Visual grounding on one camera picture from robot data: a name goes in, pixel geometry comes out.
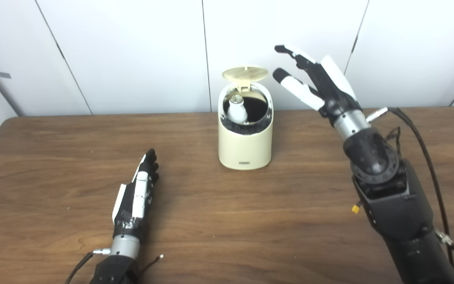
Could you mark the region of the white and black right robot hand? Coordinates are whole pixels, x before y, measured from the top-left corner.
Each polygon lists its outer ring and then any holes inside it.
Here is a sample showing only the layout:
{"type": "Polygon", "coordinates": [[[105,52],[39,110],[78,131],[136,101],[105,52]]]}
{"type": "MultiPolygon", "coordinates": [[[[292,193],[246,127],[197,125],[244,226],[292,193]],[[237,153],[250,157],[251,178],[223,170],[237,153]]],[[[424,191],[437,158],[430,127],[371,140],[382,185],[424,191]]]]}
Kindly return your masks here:
{"type": "Polygon", "coordinates": [[[330,121],[330,124],[335,124],[335,121],[347,112],[363,111],[351,85],[330,56],[317,61],[290,45],[276,45],[274,50],[277,53],[288,54],[294,59],[297,68],[307,73],[313,86],[302,82],[282,68],[277,68],[272,74],[276,82],[301,102],[318,111],[323,118],[330,121]]]}

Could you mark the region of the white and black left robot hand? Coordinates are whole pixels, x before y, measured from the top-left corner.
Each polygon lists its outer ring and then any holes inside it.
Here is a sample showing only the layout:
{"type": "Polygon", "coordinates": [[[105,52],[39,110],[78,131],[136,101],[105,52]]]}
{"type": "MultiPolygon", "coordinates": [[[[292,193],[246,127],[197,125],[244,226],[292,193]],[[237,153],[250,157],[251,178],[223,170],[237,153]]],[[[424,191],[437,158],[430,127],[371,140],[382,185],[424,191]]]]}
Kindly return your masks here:
{"type": "Polygon", "coordinates": [[[159,179],[158,168],[156,151],[151,148],[142,157],[132,181],[120,185],[112,210],[113,237],[128,235],[140,242],[146,239],[148,212],[159,179]]]}

